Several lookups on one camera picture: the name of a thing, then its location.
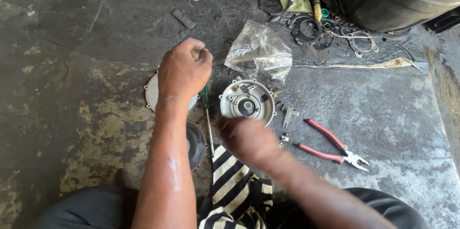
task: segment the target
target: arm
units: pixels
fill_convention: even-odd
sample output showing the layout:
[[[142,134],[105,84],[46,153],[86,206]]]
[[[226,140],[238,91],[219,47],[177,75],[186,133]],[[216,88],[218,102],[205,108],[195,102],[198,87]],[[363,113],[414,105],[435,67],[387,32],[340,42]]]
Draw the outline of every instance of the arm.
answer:
[[[358,198],[330,185],[308,170],[258,120],[221,122],[222,137],[230,150],[283,185],[305,214],[321,229],[394,229],[395,227]]]
[[[188,103],[211,75],[212,59],[204,43],[191,38],[164,56],[158,70],[155,127],[133,229],[197,226],[185,127]]]

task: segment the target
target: concrete floor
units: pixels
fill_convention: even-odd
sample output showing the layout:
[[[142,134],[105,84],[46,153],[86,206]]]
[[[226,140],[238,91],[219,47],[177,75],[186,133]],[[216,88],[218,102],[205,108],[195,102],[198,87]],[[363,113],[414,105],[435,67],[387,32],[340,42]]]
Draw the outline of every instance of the concrete floor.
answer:
[[[197,27],[187,30],[171,17],[176,8]],[[231,43],[246,20],[268,18],[257,0],[0,0],[0,228],[23,228],[75,189],[119,180],[138,188],[155,123],[143,86],[164,52],[194,37],[215,55],[214,123],[220,117],[217,96],[238,75],[223,66]],[[341,39],[314,50],[295,44],[286,26],[271,27],[292,49],[296,66],[406,56],[381,40],[380,53],[362,59]],[[412,32],[405,46],[422,72],[413,67],[293,68],[279,98],[301,115],[283,130],[278,111],[270,129],[336,153],[302,122],[313,118],[371,166],[361,172],[286,144],[307,167],[339,187],[392,194],[417,209],[432,228],[460,227],[458,34],[460,29],[435,36],[421,28]],[[279,85],[262,76],[258,80]],[[189,120],[206,125],[200,108]],[[209,193],[210,161],[207,153],[193,172],[198,198]],[[286,195],[280,187],[275,190]]]

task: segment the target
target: clear plastic bag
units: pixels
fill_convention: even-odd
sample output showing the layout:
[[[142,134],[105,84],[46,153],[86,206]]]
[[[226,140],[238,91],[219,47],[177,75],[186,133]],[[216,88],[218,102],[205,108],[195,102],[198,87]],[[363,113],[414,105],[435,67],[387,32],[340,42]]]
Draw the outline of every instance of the clear plastic bag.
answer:
[[[284,84],[292,67],[291,49],[267,25],[248,20],[224,63],[251,79],[261,71]]]

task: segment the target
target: pliers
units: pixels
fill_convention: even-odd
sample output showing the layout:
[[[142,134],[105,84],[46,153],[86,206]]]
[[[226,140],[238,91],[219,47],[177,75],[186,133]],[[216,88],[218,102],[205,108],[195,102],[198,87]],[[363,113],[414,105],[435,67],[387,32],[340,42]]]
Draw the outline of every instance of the pliers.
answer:
[[[352,164],[354,167],[360,169],[360,170],[363,170],[363,171],[367,171],[368,170],[362,166],[360,166],[358,164],[358,161],[361,161],[367,165],[370,165],[368,162],[366,162],[363,158],[359,157],[358,155],[355,155],[353,154],[352,152],[348,151],[348,145],[345,144],[345,143],[342,143],[338,138],[336,138],[336,136],[334,136],[334,134],[332,134],[332,132],[330,132],[329,130],[327,130],[325,127],[319,125],[318,123],[316,123],[314,120],[312,119],[306,119],[305,120],[308,125],[318,129],[321,133],[323,133],[327,138],[329,138],[332,143],[335,144],[335,146],[341,150],[342,152],[344,152],[346,154],[346,156],[343,156],[343,155],[331,155],[331,154],[325,154],[325,153],[322,153],[322,152],[319,152],[317,150],[314,150],[313,148],[311,147],[308,147],[306,145],[303,145],[303,144],[297,144],[297,146],[302,149],[302,150],[305,150],[307,152],[309,152],[310,154],[314,154],[316,156],[319,156],[321,158],[325,158],[325,159],[329,159],[329,160],[334,160],[336,161],[338,164],[342,164],[344,161],[347,161],[349,162],[350,164]]]

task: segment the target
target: striped cloth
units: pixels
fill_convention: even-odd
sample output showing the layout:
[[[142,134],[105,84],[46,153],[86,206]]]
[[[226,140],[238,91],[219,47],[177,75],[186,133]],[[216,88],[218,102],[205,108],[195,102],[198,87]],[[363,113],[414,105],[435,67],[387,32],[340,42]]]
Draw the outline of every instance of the striped cloth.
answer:
[[[260,179],[223,146],[213,157],[213,210],[199,229],[266,229],[273,206],[271,180]]]

